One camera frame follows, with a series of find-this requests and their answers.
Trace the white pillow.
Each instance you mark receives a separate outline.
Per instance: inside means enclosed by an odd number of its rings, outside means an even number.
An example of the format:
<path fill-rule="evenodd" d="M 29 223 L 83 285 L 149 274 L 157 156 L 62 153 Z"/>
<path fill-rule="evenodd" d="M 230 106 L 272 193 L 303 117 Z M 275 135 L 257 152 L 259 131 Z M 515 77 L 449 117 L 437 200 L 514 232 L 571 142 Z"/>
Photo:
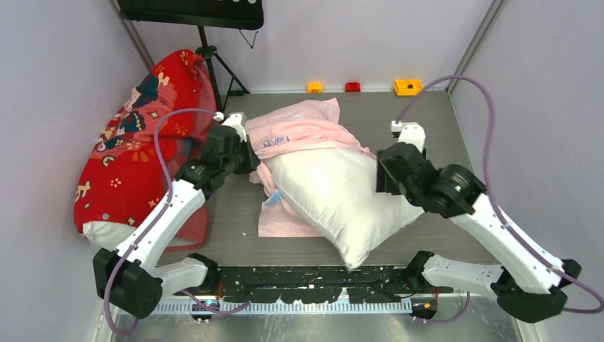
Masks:
<path fill-rule="evenodd" d="M 131 234 L 130 226 L 105 221 L 91 221 L 83 225 L 83 235 L 101 248 L 114 250 Z"/>
<path fill-rule="evenodd" d="M 423 209 L 405 197 L 378 193 L 376 161 L 348 149 L 290 152 L 264 160 L 256 182 L 268 198 L 261 205 L 260 237 L 324 237 L 348 269 Z"/>

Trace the small yellow block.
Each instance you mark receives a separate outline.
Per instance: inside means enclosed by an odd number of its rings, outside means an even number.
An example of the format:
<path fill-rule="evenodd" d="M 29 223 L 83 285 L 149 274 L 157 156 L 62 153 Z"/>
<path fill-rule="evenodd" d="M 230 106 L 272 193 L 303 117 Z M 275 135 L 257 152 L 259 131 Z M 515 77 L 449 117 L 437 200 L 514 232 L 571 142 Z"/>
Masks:
<path fill-rule="evenodd" d="M 323 84 L 321 82 L 310 82 L 307 84 L 306 91 L 308 93 L 322 93 Z"/>

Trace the red patterned pillowcase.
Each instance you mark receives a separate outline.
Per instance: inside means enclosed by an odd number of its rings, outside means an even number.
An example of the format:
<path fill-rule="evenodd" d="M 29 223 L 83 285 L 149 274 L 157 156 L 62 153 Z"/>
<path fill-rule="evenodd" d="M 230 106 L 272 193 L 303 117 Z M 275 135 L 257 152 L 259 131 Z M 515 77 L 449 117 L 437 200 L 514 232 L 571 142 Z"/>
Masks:
<path fill-rule="evenodd" d="M 166 194 L 168 180 L 201 155 L 216 110 L 202 56 L 182 49 L 158 62 L 109 120 L 80 174 L 78 232 L 86 222 L 105 221 L 133 233 Z"/>

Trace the white pillow in red case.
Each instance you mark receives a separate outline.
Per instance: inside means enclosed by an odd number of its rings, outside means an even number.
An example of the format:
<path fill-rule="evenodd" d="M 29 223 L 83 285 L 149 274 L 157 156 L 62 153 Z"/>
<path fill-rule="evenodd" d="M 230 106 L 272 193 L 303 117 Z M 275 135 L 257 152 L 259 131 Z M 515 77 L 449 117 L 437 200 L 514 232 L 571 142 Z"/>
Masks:
<path fill-rule="evenodd" d="M 114 250 L 131 234 L 130 226 L 105 221 L 91 221 L 83 225 L 83 235 L 101 248 Z"/>

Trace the small red block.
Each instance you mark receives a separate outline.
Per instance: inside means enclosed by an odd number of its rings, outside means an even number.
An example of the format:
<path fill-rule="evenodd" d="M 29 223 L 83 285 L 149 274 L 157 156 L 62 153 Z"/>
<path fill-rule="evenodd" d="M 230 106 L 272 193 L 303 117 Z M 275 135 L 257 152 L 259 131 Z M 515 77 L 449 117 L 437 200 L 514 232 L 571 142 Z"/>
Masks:
<path fill-rule="evenodd" d="M 359 82 L 347 82 L 345 84 L 346 93 L 359 93 L 362 90 Z"/>

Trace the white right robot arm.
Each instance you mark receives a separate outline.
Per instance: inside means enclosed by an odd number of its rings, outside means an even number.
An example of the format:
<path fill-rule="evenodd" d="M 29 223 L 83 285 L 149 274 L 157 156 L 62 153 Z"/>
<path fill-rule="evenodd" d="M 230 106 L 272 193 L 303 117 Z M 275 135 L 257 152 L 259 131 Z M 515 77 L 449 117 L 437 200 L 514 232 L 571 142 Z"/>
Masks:
<path fill-rule="evenodd" d="M 559 315 L 568 280 L 548 270 L 523 246 L 493 210 L 484 183 L 461 165 L 437 169 L 416 146 L 397 142 L 377 154 L 377 192 L 402 195 L 426 212 L 450 220 L 498 261 L 478 265 L 419 251 L 403 272 L 416 292 L 450 287 L 478 294 L 526 323 Z"/>

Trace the pink pillowcase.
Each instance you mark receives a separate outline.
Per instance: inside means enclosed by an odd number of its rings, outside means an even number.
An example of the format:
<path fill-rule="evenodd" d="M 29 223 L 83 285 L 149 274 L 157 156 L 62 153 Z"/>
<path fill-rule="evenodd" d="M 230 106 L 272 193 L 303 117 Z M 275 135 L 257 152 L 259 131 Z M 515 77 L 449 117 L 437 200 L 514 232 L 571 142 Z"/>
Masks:
<path fill-rule="evenodd" d="M 249 175 L 261 184 L 268 199 L 261 205 L 258 235 L 265 238 L 320 237 L 281 199 L 266 160 L 290 152 L 321 148 L 344 148 L 374 158 L 352 133 L 338 123 L 340 106 L 336 98 L 304 100 L 248 120 L 245 130 L 260 165 Z"/>

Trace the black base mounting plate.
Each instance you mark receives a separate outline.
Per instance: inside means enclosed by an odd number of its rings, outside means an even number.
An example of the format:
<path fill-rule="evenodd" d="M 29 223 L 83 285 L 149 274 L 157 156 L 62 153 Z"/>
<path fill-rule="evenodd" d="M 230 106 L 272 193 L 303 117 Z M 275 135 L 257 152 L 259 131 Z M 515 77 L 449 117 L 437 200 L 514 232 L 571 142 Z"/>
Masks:
<path fill-rule="evenodd" d="M 346 294 L 354 304 L 394 303 L 413 294 L 435 295 L 434 287 L 409 282 L 403 266 L 220 266 L 208 285 L 189 293 L 228 303 L 333 303 Z"/>

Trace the yellow tray with black knob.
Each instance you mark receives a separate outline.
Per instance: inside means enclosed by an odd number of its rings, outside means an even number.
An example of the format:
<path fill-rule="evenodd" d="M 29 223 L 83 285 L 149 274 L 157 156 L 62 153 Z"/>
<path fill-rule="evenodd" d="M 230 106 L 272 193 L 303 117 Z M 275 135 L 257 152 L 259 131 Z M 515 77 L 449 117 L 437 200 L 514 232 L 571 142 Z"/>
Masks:
<path fill-rule="evenodd" d="M 394 82 L 394 92 L 396 96 L 416 96 L 423 89 L 420 79 L 396 79 Z"/>

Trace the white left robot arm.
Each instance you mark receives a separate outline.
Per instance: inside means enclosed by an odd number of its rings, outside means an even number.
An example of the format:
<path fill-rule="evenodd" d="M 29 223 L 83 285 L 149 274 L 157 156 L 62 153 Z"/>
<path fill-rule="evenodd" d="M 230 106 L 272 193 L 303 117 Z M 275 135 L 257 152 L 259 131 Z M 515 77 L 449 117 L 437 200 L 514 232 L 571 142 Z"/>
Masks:
<path fill-rule="evenodd" d="M 98 296 L 143 319 L 161 299 L 182 290 L 194 288 L 202 295 L 212 294 L 219 283 L 215 261 L 192 253 L 173 264 L 157 263 L 182 225 L 228 175 L 249 174 L 258 165 L 243 125 L 226 121 L 213 127 L 201 158 L 181 167 L 143 223 L 114 250 L 102 248 L 93 257 Z"/>

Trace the aluminium rail frame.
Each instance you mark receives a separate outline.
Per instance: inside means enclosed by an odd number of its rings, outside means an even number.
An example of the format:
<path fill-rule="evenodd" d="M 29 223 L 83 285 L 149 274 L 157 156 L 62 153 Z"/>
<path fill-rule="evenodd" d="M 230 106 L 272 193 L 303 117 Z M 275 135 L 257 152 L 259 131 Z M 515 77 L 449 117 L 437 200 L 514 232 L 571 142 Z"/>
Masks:
<path fill-rule="evenodd" d="M 450 287 L 434 287 L 443 289 L 456 289 Z M 182 293 L 189 298 L 189 312 L 197 315 L 231 315 L 231 314 L 349 314 L 349 313 L 403 313 L 410 314 L 413 312 L 412 297 L 406 296 L 399 298 L 394 303 L 380 304 L 354 304 L 350 301 L 346 294 L 341 295 L 338 299 L 329 304 L 304 304 L 301 301 L 295 301 L 292 304 L 286 304 L 280 300 L 273 304 L 253 304 L 251 302 L 244 303 L 228 303 L 218 296 L 201 295 L 196 296 L 187 291 L 182 290 Z M 155 310 L 150 314 L 168 314 L 174 311 L 175 305 L 170 301 L 172 295 L 166 296 L 160 300 Z"/>

